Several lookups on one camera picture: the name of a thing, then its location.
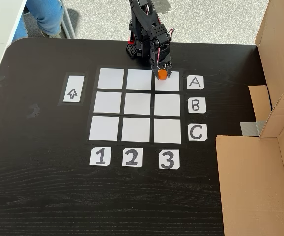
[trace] floor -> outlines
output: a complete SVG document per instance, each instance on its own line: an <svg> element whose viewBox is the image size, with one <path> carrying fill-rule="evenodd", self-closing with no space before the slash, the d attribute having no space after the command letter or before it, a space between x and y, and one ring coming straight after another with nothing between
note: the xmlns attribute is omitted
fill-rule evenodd
<svg viewBox="0 0 284 236"><path fill-rule="evenodd" d="M128 0L65 0L79 39L127 40ZM153 0L174 42L253 44L268 0ZM41 37L25 16L29 36Z"/></svg>

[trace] number 1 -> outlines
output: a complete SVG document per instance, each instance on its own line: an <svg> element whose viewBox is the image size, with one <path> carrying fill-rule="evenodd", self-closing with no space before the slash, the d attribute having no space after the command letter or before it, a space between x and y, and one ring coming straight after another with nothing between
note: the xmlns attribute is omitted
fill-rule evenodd
<svg viewBox="0 0 284 236"><path fill-rule="evenodd" d="M103 158L104 158L104 151L105 151L105 148L103 147L102 149L100 149L100 150L96 153L96 155L101 154L101 157L100 157L99 161L96 162L96 164L105 165L105 161L103 161Z"/></svg>

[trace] upward arrow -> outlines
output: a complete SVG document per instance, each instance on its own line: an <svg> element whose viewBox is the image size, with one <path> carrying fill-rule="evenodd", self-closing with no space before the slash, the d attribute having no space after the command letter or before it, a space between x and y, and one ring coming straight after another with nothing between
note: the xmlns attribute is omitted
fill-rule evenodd
<svg viewBox="0 0 284 236"><path fill-rule="evenodd" d="M73 99L74 98L74 96L78 96L77 95L77 92L75 92L75 90L74 89L72 89L67 95L69 95L70 96L70 99Z"/></svg>

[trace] person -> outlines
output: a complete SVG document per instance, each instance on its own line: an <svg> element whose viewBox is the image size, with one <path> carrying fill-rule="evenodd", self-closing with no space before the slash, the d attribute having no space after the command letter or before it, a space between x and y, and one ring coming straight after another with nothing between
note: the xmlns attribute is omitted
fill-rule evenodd
<svg viewBox="0 0 284 236"><path fill-rule="evenodd" d="M44 37L61 38L60 33L63 8L59 0L27 0L25 6L37 20L38 27L42 31ZM12 42L27 37L28 32L25 28L22 14Z"/></svg>

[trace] grid square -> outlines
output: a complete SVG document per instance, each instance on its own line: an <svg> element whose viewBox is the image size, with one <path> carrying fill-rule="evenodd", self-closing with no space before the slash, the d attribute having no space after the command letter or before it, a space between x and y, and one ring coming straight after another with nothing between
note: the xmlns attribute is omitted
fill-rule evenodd
<svg viewBox="0 0 284 236"><path fill-rule="evenodd" d="M181 143L180 120L178 119L155 119L154 120L155 143Z"/></svg>
<svg viewBox="0 0 284 236"><path fill-rule="evenodd" d="M120 113L121 92L97 92L94 112Z"/></svg>
<svg viewBox="0 0 284 236"><path fill-rule="evenodd" d="M179 72L173 71L171 76L165 80L155 80L155 91L179 92Z"/></svg>
<svg viewBox="0 0 284 236"><path fill-rule="evenodd" d="M150 142L150 119L123 118L122 141Z"/></svg>
<svg viewBox="0 0 284 236"><path fill-rule="evenodd" d="M119 117L93 116L90 140L117 141Z"/></svg>
<svg viewBox="0 0 284 236"><path fill-rule="evenodd" d="M155 95L156 116L180 116L180 95L179 94L156 94Z"/></svg>
<svg viewBox="0 0 284 236"><path fill-rule="evenodd" d="M151 94L126 93L124 104L125 114L150 115Z"/></svg>
<svg viewBox="0 0 284 236"><path fill-rule="evenodd" d="M151 91L151 70L128 70L127 89Z"/></svg>
<svg viewBox="0 0 284 236"><path fill-rule="evenodd" d="M124 69L101 68L99 72L99 89L122 89Z"/></svg>

